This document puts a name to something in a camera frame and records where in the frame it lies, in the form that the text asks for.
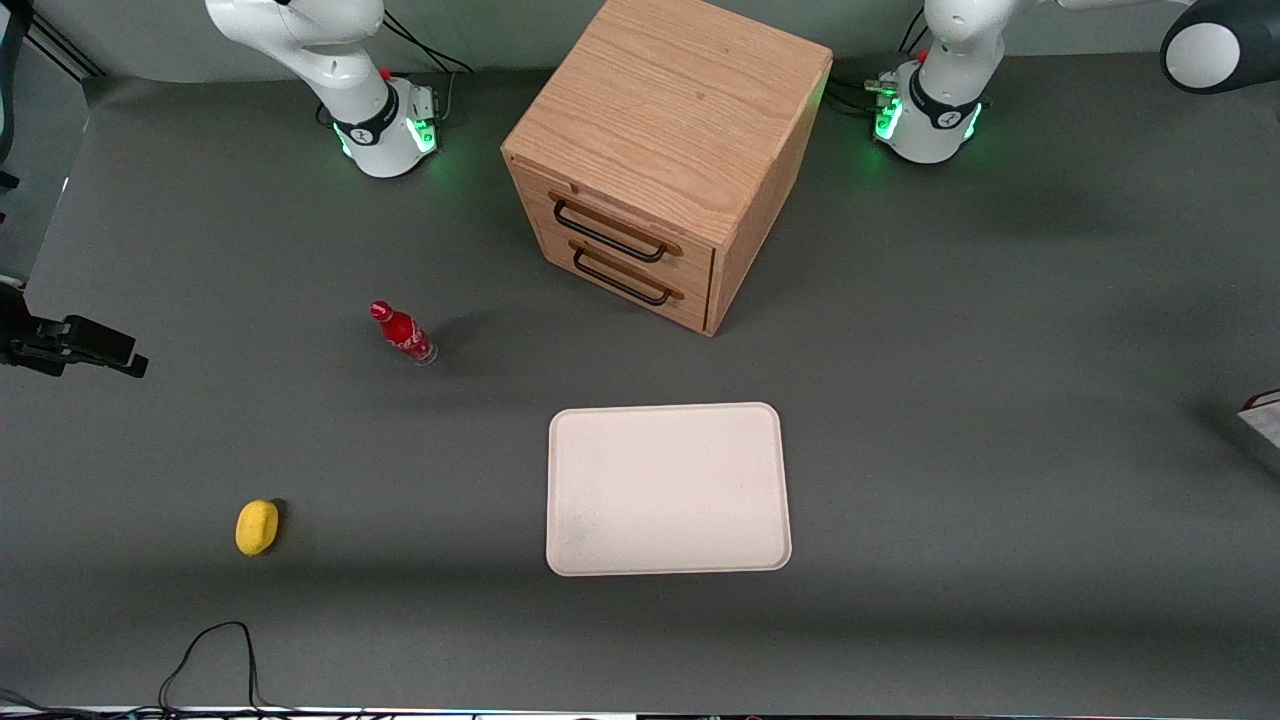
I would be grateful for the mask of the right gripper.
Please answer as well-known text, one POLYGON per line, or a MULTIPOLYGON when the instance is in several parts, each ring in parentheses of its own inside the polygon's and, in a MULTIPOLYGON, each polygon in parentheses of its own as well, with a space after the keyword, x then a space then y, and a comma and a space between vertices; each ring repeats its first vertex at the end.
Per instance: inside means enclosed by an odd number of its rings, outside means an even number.
POLYGON ((101 366, 133 378, 143 378, 150 360, 134 352, 136 340, 86 316, 65 316, 65 350, 61 363, 26 354, 38 338, 41 323, 32 316, 20 290, 1 283, 1 364, 60 377, 65 365, 101 366))

